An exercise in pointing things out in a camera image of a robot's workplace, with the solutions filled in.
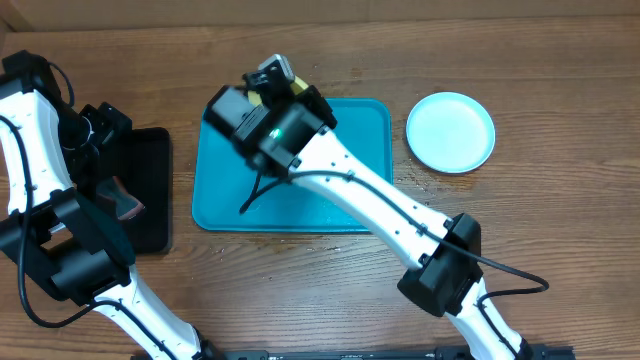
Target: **black stand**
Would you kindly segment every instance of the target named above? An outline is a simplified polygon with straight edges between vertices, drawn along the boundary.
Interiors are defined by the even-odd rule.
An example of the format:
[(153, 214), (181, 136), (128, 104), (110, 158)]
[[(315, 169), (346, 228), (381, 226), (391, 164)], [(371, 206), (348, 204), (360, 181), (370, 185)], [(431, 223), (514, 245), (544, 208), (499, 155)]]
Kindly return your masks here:
[[(534, 360), (575, 360), (572, 347), (548, 348), (533, 345)], [(230, 351), (225, 360), (474, 360), (466, 346), (445, 346), (430, 351), (344, 351), (308, 353), (268, 353)]]
[(171, 249), (171, 138), (163, 128), (132, 130), (100, 154), (100, 179), (117, 176), (144, 213), (122, 226), (136, 254)]

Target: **white saucer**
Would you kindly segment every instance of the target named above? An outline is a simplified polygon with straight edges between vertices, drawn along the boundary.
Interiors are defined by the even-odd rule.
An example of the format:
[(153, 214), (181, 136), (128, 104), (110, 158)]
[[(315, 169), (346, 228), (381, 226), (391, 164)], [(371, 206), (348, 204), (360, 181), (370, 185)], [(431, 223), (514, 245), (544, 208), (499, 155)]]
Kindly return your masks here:
[(407, 139), (428, 167), (449, 174), (478, 168), (493, 151), (496, 130), (477, 101), (452, 92), (429, 95), (411, 110)]

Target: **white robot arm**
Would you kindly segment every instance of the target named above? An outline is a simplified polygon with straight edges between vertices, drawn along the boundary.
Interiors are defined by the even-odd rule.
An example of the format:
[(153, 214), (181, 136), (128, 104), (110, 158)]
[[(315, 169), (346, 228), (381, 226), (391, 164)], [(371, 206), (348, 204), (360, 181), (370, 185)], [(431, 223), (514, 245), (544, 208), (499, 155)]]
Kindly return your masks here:
[[(95, 152), (83, 148), (96, 140), (91, 138), (91, 122), (62, 102), (49, 64), (42, 57), (23, 51), (6, 58), (3, 64), (6, 74), (0, 76), (0, 93), (4, 95), (0, 98), (0, 141), (9, 173), (10, 217), (0, 223), (0, 249), (52, 298), (87, 305), (78, 314), (89, 310), (102, 313), (152, 359), (212, 359), (209, 342), (176, 317), (144, 283), (120, 225), (74, 188), (60, 138), (73, 147), (67, 151)], [(60, 116), (65, 116), (64, 126), (60, 125)], [(103, 124), (118, 121), (101, 120)], [(110, 129), (104, 135), (105, 140), (100, 141), (116, 136), (116, 131)], [(23, 157), (28, 169), (23, 167)], [(71, 158), (82, 160), (80, 156)], [(26, 186), (27, 175), (31, 189)], [(29, 222), (27, 219), (34, 219), (32, 228), (45, 228), (24, 232), (21, 226)], [(49, 240), (48, 233), (61, 226), (74, 237), (50, 250), (42, 248), (41, 244)], [(49, 323), (38, 318), (30, 308), (26, 290), (20, 292), (25, 311), (39, 325), (55, 328), (70, 322)]]
[[(203, 115), (250, 167), (280, 178), (252, 193), (241, 212), (276, 184), (290, 182), (316, 192), (391, 248), (407, 267), (400, 291), (430, 314), (446, 315), (474, 358), (532, 357), (531, 347), (489, 299), (477, 262), (508, 267), (480, 256), (475, 220), (466, 214), (450, 219), (425, 207), (358, 161), (331, 130), (337, 122), (329, 105), (315, 87), (295, 77), (284, 56), (274, 55), (243, 79), (246, 93), (223, 87)], [(543, 279), (511, 270), (544, 284), (521, 293), (548, 287)]]
[[(290, 168), (292, 174), (307, 171), (352, 173), (380, 191), (406, 213), (420, 219), (432, 235), (444, 239), (449, 232), (445, 223), (450, 219), (446, 215), (409, 198), (371, 171), (340, 143), (333, 131), (314, 135), (300, 151), (298, 158), (301, 160), (300, 165)], [(422, 269), (424, 256), (432, 256), (439, 246), (438, 242), (417, 231), (380, 197), (355, 181), (312, 175), (297, 178), (293, 183), (340, 206), (384, 241), (409, 270)], [(464, 336), (476, 359), (513, 359), (511, 351), (500, 342), (476, 306), (478, 298), (486, 292), (484, 279), (481, 279), (467, 292), (462, 300), (461, 311), (456, 315), (446, 313), (446, 316)], [(500, 333), (516, 351), (520, 351), (520, 335), (507, 326), (490, 299), (484, 301), (483, 305)]]

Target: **blue tray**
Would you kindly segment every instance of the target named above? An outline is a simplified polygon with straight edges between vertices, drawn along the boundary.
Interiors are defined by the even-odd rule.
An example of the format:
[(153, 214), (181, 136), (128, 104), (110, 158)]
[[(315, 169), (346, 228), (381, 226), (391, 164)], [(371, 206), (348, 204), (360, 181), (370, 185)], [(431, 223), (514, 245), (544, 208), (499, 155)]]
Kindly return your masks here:
[[(338, 120), (335, 132), (365, 165), (393, 182), (391, 116), (374, 99), (327, 99)], [(340, 208), (306, 189), (282, 185), (257, 199), (244, 215), (238, 209), (256, 173), (231, 143), (206, 122), (200, 128), (193, 190), (193, 219), (206, 230), (251, 232), (363, 232)], [(272, 181), (262, 178), (261, 186)]]

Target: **black cable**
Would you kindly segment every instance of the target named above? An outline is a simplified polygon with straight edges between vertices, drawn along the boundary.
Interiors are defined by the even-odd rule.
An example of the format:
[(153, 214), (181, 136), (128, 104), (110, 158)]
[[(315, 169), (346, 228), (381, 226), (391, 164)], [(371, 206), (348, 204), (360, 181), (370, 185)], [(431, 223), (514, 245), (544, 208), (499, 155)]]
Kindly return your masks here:
[[(262, 173), (258, 171), (258, 173), (256, 174), (256, 181), (253, 183), (253, 189), (251, 189), (251, 194), (249, 194), (249, 199), (253, 198), (258, 192), (258, 187), (260, 187), (260, 179), (262, 179)], [(244, 214), (250, 205), (251, 203), (247, 204), (246, 202), (242, 204), (242, 206), (240, 207), (240, 214)]]
[(104, 300), (99, 302), (93, 302), (86, 306), (82, 310), (78, 311), (71, 317), (66, 320), (52, 323), (46, 320), (41, 319), (29, 304), (29, 298), (27, 297), (27, 289), (25, 286), (25, 262), (26, 262), (26, 254), (27, 254), (27, 234), (29, 233), (29, 226), (31, 222), (31, 212), (33, 210), (33, 183), (31, 180), (31, 172), (29, 171), (29, 160), (27, 158), (27, 150), (24, 147), (24, 142), (22, 141), (22, 136), (18, 132), (18, 128), (9, 121), (6, 117), (0, 115), (0, 121), (9, 127), (9, 130), (15, 136), (16, 142), (18, 143), (18, 150), (20, 152), (20, 159), (22, 161), (22, 170), (24, 172), (24, 180), (25, 180), (25, 189), (27, 193), (27, 203), (24, 210), (24, 215), (22, 216), (22, 232), (20, 233), (20, 249), (18, 255), (18, 293), (20, 294), (20, 302), (22, 304), (22, 308), (25, 313), (33, 321), (34, 323), (50, 329), (57, 329), (71, 324), (72, 322), (78, 320), (79, 318), (86, 315), (91, 310), (97, 308), (98, 306), (103, 305), (112, 305), (117, 310), (122, 311), (129, 319), (136, 324), (142, 333), (144, 333), (149, 339), (160, 349), (167, 354), (167, 356), (172, 360), (177, 360), (177, 358), (167, 349), (164, 343), (160, 342), (149, 330), (138, 320), (124, 305), (119, 302)]
[(500, 331), (498, 330), (498, 328), (495, 326), (495, 324), (491, 321), (491, 319), (489, 318), (489, 316), (487, 315), (486, 311), (485, 311), (485, 306), (482, 304), (485, 300), (490, 299), (492, 297), (498, 297), (498, 296), (507, 296), (507, 295), (520, 295), (520, 294), (534, 294), (534, 293), (539, 293), (539, 292), (543, 292), (547, 289), (549, 289), (549, 283), (536, 275), (530, 274), (528, 272), (522, 271), (522, 270), (518, 270), (515, 268), (512, 268), (510, 266), (495, 262), (491, 259), (487, 259), (485, 257), (482, 257), (480, 255), (476, 255), (472, 252), (469, 252), (455, 244), (452, 244), (448, 241), (445, 241), (444, 239), (440, 239), (439, 237), (437, 237), (436, 235), (432, 234), (431, 232), (429, 232), (429, 230), (422, 225), (421, 223), (419, 223), (418, 221), (416, 221), (415, 219), (413, 219), (406, 211), (404, 211), (402, 208), (400, 208), (396, 203), (394, 203), (391, 199), (389, 199), (386, 195), (384, 195), (382, 192), (380, 192), (380, 190), (376, 189), (375, 187), (373, 187), (371, 184), (367, 183), (366, 181), (355, 177), (354, 174), (352, 173), (341, 173), (341, 172), (337, 172), (337, 171), (329, 171), (329, 170), (315, 170), (315, 171), (303, 171), (303, 172), (299, 172), (299, 173), (293, 173), (290, 174), (289, 176), (285, 177), (285, 178), (280, 178), (277, 179), (267, 185), (265, 185), (262, 189), (260, 189), (257, 192), (252, 192), (252, 195), (247, 199), (247, 201), (245, 201), (245, 203), (242, 205), (242, 207), (240, 208), (240, 214), (243, 214), (248, 208), (249, 206), (251, 206), (251, 203), (253, 203), (257, 198), (259, 198), (260, 196), (262, 196), (264, 193), (266, 193), (267, 191), (273, 189), (274, 187), (284, 184), (284, 183), (291, 183), (293, 180), (297, 179), (297, 178), (301, 178), (304, 176), (327, 176), (327, 179), (329, 177), (339, 177), (339, 178), (343, 178), (346, 181), (354, 181), (360, 185), (362, 185), (364, 188), (366, 188), (367, 190), (371, 191), (374, 195), (376, 195), (378, 198), (380, 198), (382, 201), (384, 201), (385, 203), (387, 203), (387, 205), (389, 205), (394, 211), (396, 211), (400, 216), (402, 216), (405, 220), (407, 220), (411, 225), (413, 225), (414, 227), (416, 227), (418, 229), (418, 231), (420, 231), (421, 233), (425, 234), (426, 236), (428, 236), (429, 238), (433, 239), (434, 241), (440, 243), (441, 245), (443, 245), (444, 247), (453, 250), (461, 255), (464, 255), (468, 258), (471, 258), (479, 263), (485, 264), (487, 266), (490, 266), (494, 269), (498, 269), (501, 271), (504, 271), (506, 273), (512, 274), (512, 275), (516, 275), (519, 276), (521, 278), (527, 279), (527, 280), (531, 280), (533, 282), (536, 282), (538, 284), (540, 284), (541, 286), (539, 287), (535, 287), (535, 288), (526, 288), (526, 289), (513, 289), (513, 290), (502, 290), (502, 291), (494, 291), (494, 292), (490, 292), (487, 293), (483, 296), (481, 296), (477, 303), (476, 306), (478, 307), (478, 309), (480, 310), (480, 314), (482, 314), (482, 317), (484, 317), (484, 319), (487, 321), (487, 323), (489, 324), (489, 326), (491, 327), (491, 329), (495, 332), (496, 336), (498, 337), (498, 339), (504, 343), (507, 348), (509, 349), (509, 351), (511, 351), (515, 357), (515, 359), (519, 359), (518, 353), (517, 351), (515, 351), (515, 349), (513, 348), (513, 346), (511, 346), (511, 344), (509, 343), (509, 341), (507, 341), (505, 339), (505, 337), (500, 333)]
[(52, 63), (51, 61), (49, 61), (48, 63), (49, 63), (49, 66), (58, 70), (60, 75), (62, 75), (62, 77), (64, 78), (64, 81), (67, 83), (67, 89), (69, 90), (69, 102), (67, 103), (67, 105), (69, 105), (70, 107), (73, 107), (73, 105), (76, 103), (76, 97), (73, 94), (73, 86), (71, 86), (71, 81), (69, 81), (67, 74), (65, 74), (64, 71), (62, 71), (62, 69), (60, 69), (58, 65)]

